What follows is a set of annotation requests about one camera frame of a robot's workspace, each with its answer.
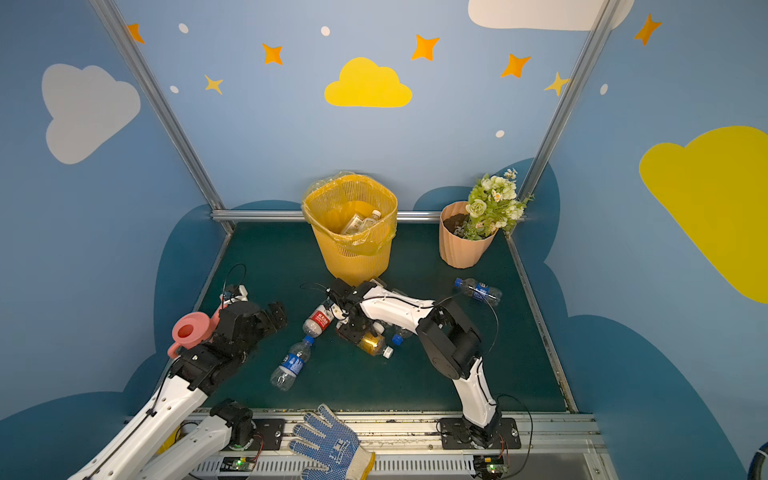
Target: yellow trash can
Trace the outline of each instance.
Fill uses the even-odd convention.
[[[326,267],[351,286],[371,280],[389,266],[389,251],[397,230],[397,197],[366,175],[342,172],[316,182],[301,203],[304,218],[312,225]],[[341,231],[357,213],[381,220],[353,235]]]

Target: green table surface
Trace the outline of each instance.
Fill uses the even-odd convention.
[[[492,394],[516,396],[531,411],[563,412],[563,397],[504,238],[498,235],[477,265],[459,270],[440,259],[437,227],[398,225],[389,268],[381,279],[388,288],[419,299],[441,300],[456,293],[453,283],[457,276],[501,289],[502,301],[496,307],[498,339],[483,363]],[[276,300],[283,302],[288,326],[263,339],[206,406],[232,398],[250,408],[264,409],[314,409],[320,403],[336,410],[462,409],[453,382],[432,367],[418,338],[412,336],[394,346],[392,358],[385,359],[370,356],[339,337],[335,323],[316,339],[310,360],[291,390],[281,392],[271,386],[272,371],[290,346],[303,338],[304,320],[325,298],[323,292],[300,285],[328,285],[333,277],[309,224],[239,223],[204,297],[200,309],[205,313],[210,315],[216,309],[224,277],[236,263],[247,266],[243,284],[248,299],[263,308]],[[242,267],[237,267],[228,282],[241,277]],[[478,327],[487,352],[496,332],[493,312],[463,295],[456,300]],[[385,333],[390,345],[393,333],[392,329]],[[522,410],[510,399],[502,399],[501,404],[505,410]]]

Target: red label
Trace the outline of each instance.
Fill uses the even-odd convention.
[[[315,310],[315,313],[312,314],[312,316],[310,317],[310,320],[314,320],[314,322],[320,325],[320,328],[323,330],[325,330],[326,327],[331,323],[330,319],[326,316],[326,314],[321,312],[320,310]]]

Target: white cloud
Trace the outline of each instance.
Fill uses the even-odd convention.
[[[56,64],[43,74],[43,101],[53,121],[45,132],[48,148],[63,164],[76,164],[139,113],[133,85],[115,81],[95,65]]]
[[[634,0],[620,0],[612,28],[629,14]],[[591,30],[603,0],[469,0],[469,17],[487,28]]]

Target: glove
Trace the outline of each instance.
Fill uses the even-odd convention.
[[[293,428],[298,440],[288,448],[321,464],[301,472],[302,480],[365,480],[373,469],[376,454],[360,447],[352,429],[342,423],[327,405],[317,414],[307,413],[304,422]]]

